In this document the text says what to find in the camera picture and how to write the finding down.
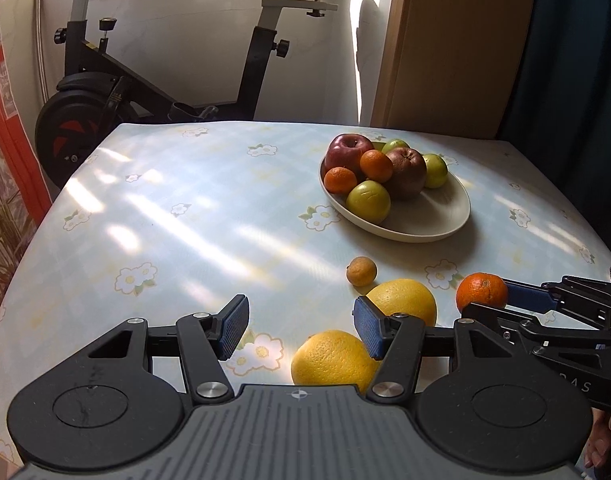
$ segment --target red apple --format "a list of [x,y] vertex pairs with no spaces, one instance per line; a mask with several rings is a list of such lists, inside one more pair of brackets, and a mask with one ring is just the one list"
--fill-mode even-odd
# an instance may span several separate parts
[[416,197],[426,179],[426,164],[423,155],[412,148],[395,148],[387,153],[392,160],[393,174],[383,186],[393,200],[410,200]]
[[334,137],[325,154],[323,166],[326,171],[342,167],[352,170],[357,176],[361,175],[359,161],[361,155],[374,150],[372,141],[359,134],[341,134]]

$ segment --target adjustment knob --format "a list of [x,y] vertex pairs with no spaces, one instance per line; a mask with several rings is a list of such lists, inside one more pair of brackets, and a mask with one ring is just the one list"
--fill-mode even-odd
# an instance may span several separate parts
[[66,42],[66,28],[65,27],[58,28],[57,31],[55,32],[55,43],[59,45],[65,42]]
[[117,25],[116,18],[102,18],[99,20],[99,30],[102,32],[113,30],[115,25]]
[[289,48],[290,48],[290,42],[287,40],[280,40],[279,43],[274,44],[274,50],[277,51],[277,56],[279,57],[287,56]]

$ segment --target fruit bowl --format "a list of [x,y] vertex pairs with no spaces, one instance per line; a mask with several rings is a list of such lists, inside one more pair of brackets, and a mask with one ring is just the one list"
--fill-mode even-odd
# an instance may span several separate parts
[[449,237],[459,231],[470,218],[470,197],[463,184],[452,173],[439,189],[424,189],[409,202],[393,201],[388,217],[380,224],[371,224],[346,209],[345,197],[331,194],[323,185],[323,161],[319,168],[319,184],[330,204],[344,218],[363,230],[398,242],[422,244]]

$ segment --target table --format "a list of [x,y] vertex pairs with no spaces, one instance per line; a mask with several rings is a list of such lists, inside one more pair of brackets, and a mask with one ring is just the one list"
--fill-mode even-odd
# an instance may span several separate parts
[[[470,195],[471,219],[445,240],[404,244],[341,218],[317,171],[343,132],[440,153]],[[6,430],[14,394],[130,317],[169,325],[244,293],[249,331],[224,363],[228,378],[235,390],[291,383],[291,356],[308,336],[355,333],[345,268],[359,255],[377,263],[378,282],[428,286],[441,326],[458,317],[455,288],[471,272],[609,280],[611,263],[589,224],[507,142],[324,124],[123,124],[55,201],[1,307],[0,454],[20,464]],[[578,325],[553,313],[541,320]],[[428,361],[422,380],[444,371]],[[183,384],[173,360],[155,372]]]

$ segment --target green fruit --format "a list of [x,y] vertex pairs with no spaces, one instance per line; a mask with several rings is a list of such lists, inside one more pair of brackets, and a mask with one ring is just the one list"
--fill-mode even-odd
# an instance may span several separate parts
[[410,148],[408,143],[401,139],[392,139],[386,142],[385,146],[381,149],[382,153],[391,152],[395,148]]
[[426,183],[425,187],[435,189],[441,187],[447,181],[447,164],[439,155],[434,153],[428,153],[423,155],[423,159],[426,161]]
[[390,195],[378,182],[367,180],[349,192],[346,208],[367,222],[380,224],[390,213]]

